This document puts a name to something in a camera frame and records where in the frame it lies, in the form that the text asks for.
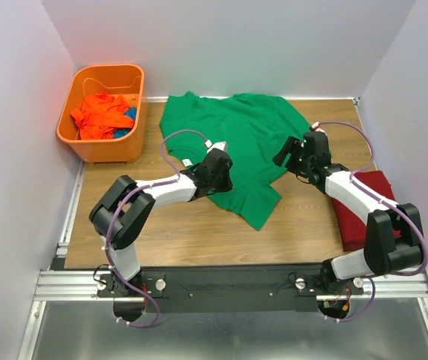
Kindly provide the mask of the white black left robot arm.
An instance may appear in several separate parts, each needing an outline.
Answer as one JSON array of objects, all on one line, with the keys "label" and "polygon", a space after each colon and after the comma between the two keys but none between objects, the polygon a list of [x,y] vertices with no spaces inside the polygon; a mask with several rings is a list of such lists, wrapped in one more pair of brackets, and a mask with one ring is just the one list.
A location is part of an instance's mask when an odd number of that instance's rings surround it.
[{"label": "white black left robot arm", "polygon": [[141,288],[142,267],[135,241],[153,210],[233,188],[229,174],[233,162],[223,145],[214,144],[203,161],[167,178],[135,181],[123,175],[91,210],[88,219],[103,239],[114,287],[123,296],[134,295]]}]

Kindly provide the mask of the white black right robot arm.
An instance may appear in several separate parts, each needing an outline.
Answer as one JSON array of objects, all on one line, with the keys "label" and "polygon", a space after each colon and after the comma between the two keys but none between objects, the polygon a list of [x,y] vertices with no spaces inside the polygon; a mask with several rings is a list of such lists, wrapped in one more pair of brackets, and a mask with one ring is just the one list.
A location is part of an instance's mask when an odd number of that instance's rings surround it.
[{"label": "white black right robot arm", "polygon": [[324,292],[337,293],[354,278],[409,276],[425,267],[428,256],[418,209],[380,195],[345,166],[332,163],[325,133],[288,137],[273,162],[344,205],[366,226],[362,249],[322,262],[318,279]]}]

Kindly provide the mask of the green t-shirt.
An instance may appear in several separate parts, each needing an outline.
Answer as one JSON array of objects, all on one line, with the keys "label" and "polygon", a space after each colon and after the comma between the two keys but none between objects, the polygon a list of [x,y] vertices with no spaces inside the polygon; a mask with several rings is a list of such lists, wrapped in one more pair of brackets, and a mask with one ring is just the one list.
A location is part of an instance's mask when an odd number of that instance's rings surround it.
[{"label": "green t-shirt", "polygon": [[300,139],[309,129],[309,122],[284,98],[249,93],[223,100],[191,92],[171,96],[160,120],[166,148],[180,161],[197,164],[204,159],[197,132],[214,143],[227,143],[233,189],[209,198],[255,230],[265,225],[281,198],[271,185],[286,169],[274,164],[274,156],[288,137]]}]

